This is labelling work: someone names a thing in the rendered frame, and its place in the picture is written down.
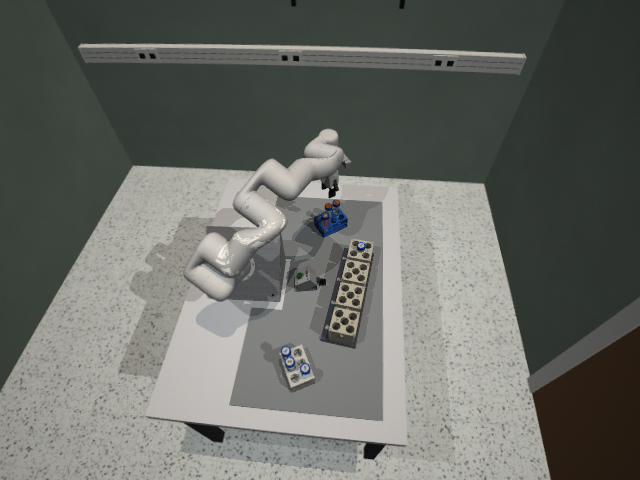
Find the blue tube rack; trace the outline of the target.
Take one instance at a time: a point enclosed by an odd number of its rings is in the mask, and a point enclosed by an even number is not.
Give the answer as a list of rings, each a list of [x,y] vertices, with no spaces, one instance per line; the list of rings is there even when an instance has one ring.
[[[317,228],[317,230],[321,233],[321,235],[323,237],[327,237],[345,227],[347,227],[347,221],[348,218],[344,215],[344,213],[339,209],[339,213],[338,214],[334,214],[333,213],[333,209],[332,209],[332,216],[329,217],[329,226],[324,227],[322,225],[322,218],[318,220],[318,217],[322,216],[322,214],[318,215],[315,217],[315,227]],[[339,216],[339,217],[338,217]],[[338,217],[338,218],[337,218]],[[330,221],[330,219],[332,219],[332,221]],[[325,229],[329,228],[329,230],[325,231]]]

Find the beige square adapter with holes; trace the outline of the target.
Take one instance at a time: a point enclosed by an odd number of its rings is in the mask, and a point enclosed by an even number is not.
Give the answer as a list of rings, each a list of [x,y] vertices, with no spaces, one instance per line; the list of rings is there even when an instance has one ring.
[[[365,243],[364,252],[357,251],[357,244],[359,242]],[[374,242],[368,242],[363,240],[351,239],[347,260],[353,260],[370,264]]]
[[[368,263],[346,259],[341,282],[365,287],[369,266]]]
[[[341,282],[335,307],[360,312],[364,290],[363,286]]]

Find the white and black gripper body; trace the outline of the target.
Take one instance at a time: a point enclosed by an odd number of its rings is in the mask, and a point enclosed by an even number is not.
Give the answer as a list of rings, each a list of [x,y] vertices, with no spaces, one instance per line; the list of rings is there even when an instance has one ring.
[[[339,183],[339,174],[338,174],[338,170],[337,170],[337,171],[336,171],[332,176],[327,177],[327,178],[323,178],[323,179],[320,179],[320,180],[323,182],[323,184],[324,184],[327,188],[329,188],[329,189],[330,189],[330,188],[332,188],[332,186],[333,186],[333,181],[334,181],[335,179],[336,179],[336,182],[337,182],[337,185],[338,185],[338,183]]]

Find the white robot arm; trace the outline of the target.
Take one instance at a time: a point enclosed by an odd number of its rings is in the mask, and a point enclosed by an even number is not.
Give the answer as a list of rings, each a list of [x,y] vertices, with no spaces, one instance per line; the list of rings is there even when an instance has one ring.
[[[231,240],[216,232],[207,234],[186,264],[184,277],[212,299],[227,300],[243,277],[242,281],[253,275],[256,251],[274,240],[288,222],[279,208],[256,192],[258,188],[264,185],[280,198],[292,201],[311,181],[332,176],[341,164],[351,167],[338,147],[338,133],[332,129],[322,130],[305,147],[304,158],[288,168],[275,159],[264,162],[233,201],[234,209],[258,228],[237,231]]]

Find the grey flat mat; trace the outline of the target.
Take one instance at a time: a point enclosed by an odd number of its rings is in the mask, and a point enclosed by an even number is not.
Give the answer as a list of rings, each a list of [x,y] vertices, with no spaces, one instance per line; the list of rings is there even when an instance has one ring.
[[[323,237],[314,217],[334,200],[347,227]],[[382,202],[278,196],[276,207],[287,217],[281,235],[285,258],[291,259],[283,309],[252,307],[229,405],[383,421]],[[320,341],[351,239],[374,242],[355,348]],[[308,265],[326,284],[296,292],[295,271]],[[292,392],[279,353],[299,345],[315,383]]]

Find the white tube rack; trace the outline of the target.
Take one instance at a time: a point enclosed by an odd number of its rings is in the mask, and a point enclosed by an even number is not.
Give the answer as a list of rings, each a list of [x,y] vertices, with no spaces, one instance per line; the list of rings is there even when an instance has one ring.
[[[308,359],[306,357],[306,354],[304,352],[303,346],[299,345],[297,347],[292,348],[291,349],[291,356],[295,360],[295,367],[296,367],[295,371],[293,371],[293,372],[289,372],[287,370],[287,367],[285,366],[285,363],[284,363],[285,360],[283,359],[282,354],[280,355],[282,363],[283,363],[283,366],[284,366],[284,369],[286,371],[286,374],[287,374],[287,377],[288,377],[288,380],[289,380],[289,383],[290,383],[290,386],[291,386],[291,389],[292,389],[292,392],[295,392],[297,390],[300,390],[302,388],[305,388],[305,387],[307,387],[309,385],[314,384],[315,383],[315,377],[313,375],[311,367],[310,367],[310,374],[311,375],[310,375],[309,378],[306,378],[306,379],[303,378],[302,377],[302,373],[300,372],[300,366],[301,366],[302,363],[308,363],[309,364]]]

